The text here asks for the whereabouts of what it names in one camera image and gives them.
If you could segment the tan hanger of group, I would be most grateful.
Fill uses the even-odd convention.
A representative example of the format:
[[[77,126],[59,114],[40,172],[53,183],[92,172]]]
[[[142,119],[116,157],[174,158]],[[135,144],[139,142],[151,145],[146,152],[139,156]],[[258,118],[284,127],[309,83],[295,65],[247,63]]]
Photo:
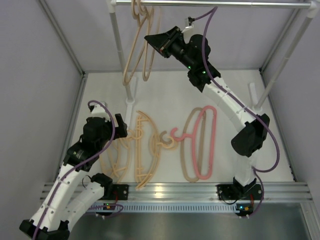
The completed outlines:
[[[192,133],[187,133],[190,121],[194,114],[199,112],[198,117],[194,123]],[[173,132],[170,133],[168,140],[163,139],[163,135],[167,134],[166,131],[160,133],[160,142],[167,149],[175,149],[178,143],[180,143],[180,163],[184,178],[190,183],[196,183],[199,180],[206,180],[212,175],[213,168],[213,157],[209,158],[209,166],[207,175],[202,175],[202,164],[203,164],[203,152],[204,152],[204,139],[205,139],[205,127],[206,127],[206,110],[201,107],[194,108],[189,114],[180,138],[173,137]],[[190,153],[192,157],[192,166],[195,177],[191,178],[188,175],[185,160],[185,139],[191,139]]]

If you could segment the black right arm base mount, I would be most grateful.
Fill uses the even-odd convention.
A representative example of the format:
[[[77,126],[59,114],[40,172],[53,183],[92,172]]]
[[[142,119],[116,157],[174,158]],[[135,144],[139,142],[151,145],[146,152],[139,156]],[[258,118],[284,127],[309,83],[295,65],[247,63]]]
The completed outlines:
[[[218,199],[228,205],[238,201],[259,201],[262,198],[262,193],[260,184],[251,186],[236,185],[235,183],[217,185]]]

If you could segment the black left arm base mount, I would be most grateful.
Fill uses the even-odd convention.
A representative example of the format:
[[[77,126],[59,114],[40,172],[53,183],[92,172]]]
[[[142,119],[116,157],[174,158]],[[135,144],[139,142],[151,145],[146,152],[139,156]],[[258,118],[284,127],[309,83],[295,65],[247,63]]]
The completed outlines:
[[[126,201],[129,195],[128,184],[112,184],[104,190],[102,200]]]

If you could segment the pink plastic hanger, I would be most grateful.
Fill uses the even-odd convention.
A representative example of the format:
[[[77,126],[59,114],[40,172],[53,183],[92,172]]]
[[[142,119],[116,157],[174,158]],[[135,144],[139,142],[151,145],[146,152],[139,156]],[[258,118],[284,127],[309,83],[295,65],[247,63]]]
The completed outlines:
[[[209,145],[209,160],[208,160],[208,168],[207,174],[201,174],[202,163],[203,163],[203,153],[204,153],[204,140],[205,140],[205,128],[206,128],[206,111],[212,111],[212,123],[211,123],[211,134],[210,134],[210,145]],[[192,133],[187,133],[188,126],[194,114],[199,111],[198,117],[194,123]],[[199,153],[196,155],[196,137],[197,131],[200,128],[200,143],[199,143]],[[215,140],[216,140],[216,128],[217,128],[217,110],[215,107],[211,105],[207,105],[204,107],[196,107],[189,114],[185,125],[182,130],[182,134],[180,137],[175,136],[176,131],[178,130],[176,127],[170,131],[170,136],[174,141],[180,142],[180,163],[182,168],[182,174],[184,178],[190,182],[195,183],[199,180],[207,180],[213,174],[213,166],[214,166],[214,154],[215,154]],[[188,175],[186,168],[186,160],[185,160],[185,144],[184,140],[186,138],[191,139],[191,156],[192,156],[192,166],[195,173],[195,177],[191,178]]]

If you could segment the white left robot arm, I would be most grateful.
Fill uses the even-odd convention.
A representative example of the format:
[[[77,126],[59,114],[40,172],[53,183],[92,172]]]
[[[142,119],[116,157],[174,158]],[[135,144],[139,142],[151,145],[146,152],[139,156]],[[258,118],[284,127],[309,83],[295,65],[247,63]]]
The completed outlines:
[[[111,177],[96,173],[89,184],[72,198],[79,183],[87,176],[101,151],[111,140],[127,137],[127,124],[116,114],[117,126],[104,114],[86,119],[79,140],[66,153],[60,172],[38,211],[19,226],[33,240],[66,240],[76,222],[100,199],[114,200],[117,185]]]

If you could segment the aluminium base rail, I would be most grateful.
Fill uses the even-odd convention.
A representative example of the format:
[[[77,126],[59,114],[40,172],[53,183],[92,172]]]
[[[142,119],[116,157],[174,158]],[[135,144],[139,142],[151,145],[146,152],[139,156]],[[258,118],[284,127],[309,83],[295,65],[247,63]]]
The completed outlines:
[[[217,203],[223,191],[216,182],[197,183],[149,183],[141,189],[136,184],[128,185],[128,202],[164,203],[193,202]],[[264,201],[267,203],[303,203],[313,200],[308,185],[304,182],[265,182]]]

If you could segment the white clothes rack frame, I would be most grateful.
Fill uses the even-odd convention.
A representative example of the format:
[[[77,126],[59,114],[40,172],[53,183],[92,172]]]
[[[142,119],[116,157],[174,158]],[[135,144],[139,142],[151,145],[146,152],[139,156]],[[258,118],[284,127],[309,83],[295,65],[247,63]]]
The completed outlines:
[[[145,41],[147,46],[152,46],[155,51],[161,54],[164,58],[169,58],[173,55],[173,47],[178,47],[179,51],[175,58],[181,61],[186,57],[187,53],[182,47],[184,44],[184,34],[192,29],[195,21],[200,20],[206,16],[213,17],[218,7],[238,7],[238,8],[284,8],[284,9],[307,9],[308,14],[302,23],[300,29],[295,35],[290,47],[288,48],[285,56],[283,57],[276,73],[273,75],[271,82],[267,85],[262,96],[257,98],[253,93],[250,96],[253,98],[253,109],[260,111],[262,104],[265,102],[269,95],[275,80],[279,77],[280,73],[286,66],[294,49],[300,41],[302,35],[311,23],[312,19],[317,15],[320,10],[320,2],[318,0],[311,0],[308,3],[291,3],[291,2],[253,2],[253,1],[191,1],[191,0],[108,0],[108,10],[110,13],[112,27],[115,34],[118,34],[118,23],[116,20],[116,5],[131,5],[131,13],[133,18],[137,20],[138,24],[142,26],[147,19],[152,17],[153,9],[147,9],[147,6],[204,6],[212,7],[212,9],[199,17],[187,19],[187,27],[180,30],[174,27],[167,33],[159,33],[155,35],[146,35]],[[225,85],[221,75],[216,69],[209,65],[208,54],[209,46],[206,42],[205,29],[201,37],[200,45],[195,46],[194,49],[198,50],[202,56],[199,57],[199,69],[203,72],[201,77],[208,80],[208,83],[198,84],[197,87],[201,92],[206,94],[212,100],[217,101],[220,108],[228,115],[229,119],[234,124],[243,125],[246,120],[253,119],[255,114],[251,108],[246,107]]]

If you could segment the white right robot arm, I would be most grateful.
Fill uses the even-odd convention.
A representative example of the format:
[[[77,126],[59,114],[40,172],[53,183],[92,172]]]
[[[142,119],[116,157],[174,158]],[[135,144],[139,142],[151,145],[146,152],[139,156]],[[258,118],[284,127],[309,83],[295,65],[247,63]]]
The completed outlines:
[[[236,170],[231,184],[220,184],[220,200],[261,200],[262,185],[257,183],[258,151],[267,138],[270,118],[257,115],[227,87],[221,73],[209,62],[208,40],[195,34],[185,42],[183,32],[175,26],[164,33],[146,35],[146,42],[162,57],[174,57],[187,69],[191,84],[211,99],[228,117],[237,131],[231,139],[236,152]]]

